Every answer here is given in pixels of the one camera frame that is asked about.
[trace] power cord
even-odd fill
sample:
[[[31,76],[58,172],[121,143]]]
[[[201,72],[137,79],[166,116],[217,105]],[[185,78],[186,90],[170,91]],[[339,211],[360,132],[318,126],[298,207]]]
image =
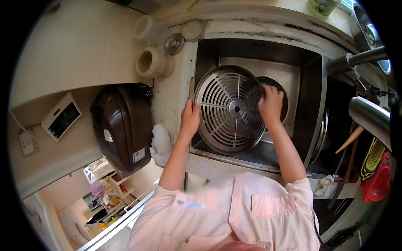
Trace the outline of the power cord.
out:
[[[33,137],[33,138],[35,138],[35,139],[43,139],[42,137],[39,138],[39,137],[33,136],[27,129],[25,129],[25,127],[23,127],[23,126],[21,125],[21,123],[20,123],[20,122],[18,121],[18,119],[15,117],[15,115],[14,115],[14,113],[12,112],[11,109],[9,110],[9,112],[10,112],[11,116],[14,118],[15,122],[17,123],[17,125],[18,125],[24,132],[28,133],[29,135],[31,135],[31,137]]]
[[[319,242],[321,243],[321,245],[324,247],[324,249],[325,249],[326,251],[329,251],[329,249],[327,248],[327,246],[322,242],[322,240],[321,240],[321,238],[320,238],[320,235],[318,234],[317,225],[316,225],[316,214],[315,214],[315,212],[314,212],[313,206],[311,206],[311,211],[312,211],[312,213],[313,213],[313,224],[314,224],[314,230],[316,231],[317,238],[318,238]]]

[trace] sink basin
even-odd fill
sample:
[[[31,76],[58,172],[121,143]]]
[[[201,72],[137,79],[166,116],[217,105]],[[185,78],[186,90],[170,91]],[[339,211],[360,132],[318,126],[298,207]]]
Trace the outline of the sink basin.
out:
[[[252,74],[279,82],[288,96],[289,109],[283,125],[305,167],[317,142],[326,95],[326,61],[321,55],[291,45],[250,39],[204,39],[197,49],[194,92],[201,78],[219,65],[237,65]],[[197,133],[190,152],[236,165],[279,172],[269,132],[249,151],[223,156]]]

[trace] pink shirt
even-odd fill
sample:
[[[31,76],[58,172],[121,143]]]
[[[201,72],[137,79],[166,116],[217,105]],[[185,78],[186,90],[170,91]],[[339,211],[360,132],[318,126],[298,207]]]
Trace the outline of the pink shirt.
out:
[[[318,250],[312,205],[307,178],[283,187],[262,175],[236,173],[191,194],[157,187],[133,226],[128,249],[214,250],[234,233],[271,251]]]

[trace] barcode sticker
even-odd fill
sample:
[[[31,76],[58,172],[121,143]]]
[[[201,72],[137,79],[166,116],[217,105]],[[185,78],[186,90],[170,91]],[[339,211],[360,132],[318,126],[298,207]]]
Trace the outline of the barcode sticker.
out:
[[[145,157],[145,147],[135,153],[133,153],[133,164]]]
[[[103,129],[103,135],[105,136],[105,140],[109,142],[113,142],[112,135],[109,130]]]

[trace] shirt sleeve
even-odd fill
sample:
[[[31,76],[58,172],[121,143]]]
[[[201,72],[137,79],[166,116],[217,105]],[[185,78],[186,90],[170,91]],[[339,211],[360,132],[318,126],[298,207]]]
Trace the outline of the shirt sleeve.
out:
[[[310,181],[308,178],[296,180],[293,183],[285,185],[288,193],[292,194],[296,204],[304,211],[311,214],[311,207],[313,206],[314,196],[311,190]]]
[[[164,219],[169,214],[179,191],[169,191],[157,187],[147,202],[131,230],[128,250],[158,250],[163,234]]]

